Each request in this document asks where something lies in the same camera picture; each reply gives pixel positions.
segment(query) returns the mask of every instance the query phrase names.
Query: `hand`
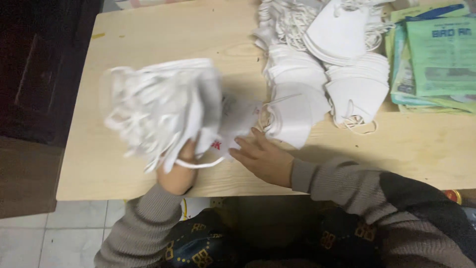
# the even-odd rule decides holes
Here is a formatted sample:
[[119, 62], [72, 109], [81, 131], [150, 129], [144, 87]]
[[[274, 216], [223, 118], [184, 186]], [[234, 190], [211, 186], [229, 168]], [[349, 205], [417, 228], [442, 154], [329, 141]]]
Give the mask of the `hand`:
[[[196, 142], [189, 139], [185, 145], [183, 145], [178, 154], [178, 158], [191, 164], [196, 163], [195, 145]], [[195, 184], [198, 170], [174, 164], [172, 170], [168, 174], [165, 174], [162, 165], [156, 170], [156, 172], [157, 183], [159, 183], [162, 188], [173, 195], [181, 196]]]
[[251, 131], [260, 147], [237, 137], [235, 141], [241, 149], [231, 148], [230, 155], [265, 182], [291, 188], [294, 157], [272, 144], [258, 129], [252, 127]]

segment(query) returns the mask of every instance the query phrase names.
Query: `wooden table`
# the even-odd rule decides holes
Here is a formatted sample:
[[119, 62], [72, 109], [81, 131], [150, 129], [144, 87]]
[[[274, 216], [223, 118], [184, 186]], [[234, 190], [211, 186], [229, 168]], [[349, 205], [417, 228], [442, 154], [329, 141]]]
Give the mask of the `wooden table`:
[[[155, 183], [154, 175], [143, 174], [145, 161], [123, 158], [126, 145], [103, 125], [98, 88], [108, 68], [212, 58], [223, 73], [224, 88], [265, 100], [261, 70], [266, 60], [250, 35], [257, 26], [257, 6], [257, 1], [250, 0], [200, 0], [98, 15], [57, 199], [129, 199], [144, 194]], [[385, 102], [376, 120], [378, 131], [361, 136], [337, 129], [328, 117], [312, 128], [308, 145], [293, 153], [317, 162], [331, 155], [348, 155], [439, 189], [476, 188], [476, 117], [402, 114]], [[240, 163], [226, 162], [201, 170], [189, 195], [292, 193], [262, 182]]]

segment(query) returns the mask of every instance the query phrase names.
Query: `sweater sleeve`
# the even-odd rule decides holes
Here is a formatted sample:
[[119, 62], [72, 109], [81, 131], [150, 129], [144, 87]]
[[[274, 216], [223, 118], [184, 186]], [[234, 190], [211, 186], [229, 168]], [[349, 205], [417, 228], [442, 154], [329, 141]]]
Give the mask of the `sweater sleeve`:
[[475, 267], [476, 231], [460, 205], [428, 184], [344, 158], [321, 166], [296, 159], [291, 183], [376, 224], [387, 267]]
[[180, 202], [160, 185], [126, 204], [125, 215], [112, 227], [94, 257], [98, 268], [139, 268], [157, 266], [167, 235], [180, 219]]

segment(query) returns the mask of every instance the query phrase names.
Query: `dark wooden cabinet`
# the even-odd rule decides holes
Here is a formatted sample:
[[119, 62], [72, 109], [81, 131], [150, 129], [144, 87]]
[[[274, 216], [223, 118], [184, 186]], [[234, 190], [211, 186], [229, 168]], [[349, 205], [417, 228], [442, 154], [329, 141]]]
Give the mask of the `dark wooden cabinet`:
[[[100, 0], [0, 3], [0, 218], [54, 210], [62, 148], [100, 8]], [[38, 165], [41, 172], [33, 172]], [[45, 194], [32, 195], [32, 185]]]

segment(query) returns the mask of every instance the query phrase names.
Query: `stack of bags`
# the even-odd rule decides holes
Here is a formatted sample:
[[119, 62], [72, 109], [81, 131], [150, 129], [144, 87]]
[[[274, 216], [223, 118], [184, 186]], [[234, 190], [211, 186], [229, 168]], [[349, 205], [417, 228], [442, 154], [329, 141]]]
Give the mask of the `stack of bags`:
[[385, 37], [385, 49], [392, 102], [401, 112], [476, 113], [476, 59], [465, 52], [474, 42], [465, 29], [476, 30], [476, 19], [469, 16], [459, 0], [391, 13], [396, 28]]
[[299, 149], [328, 111], [338, 127], [374, 121], [389, 89], [387, 59], [371, 52], [393, 26], [381, 22], [383, 2], [263, 0], [254, 34], [269, 55], [268, 136]]
[[134, 70], [116, 67], [102, 79], [101, 110], [105, 125], [129, 146], [126, 155], [141, 155], [150, 172], [174, 163], [203, 168], [177, 159], [188, 139], [200, 132], [195, 149], [201, 156], [217, 139], [222, 116], [221, 75], [210, 59], [166, 62]]

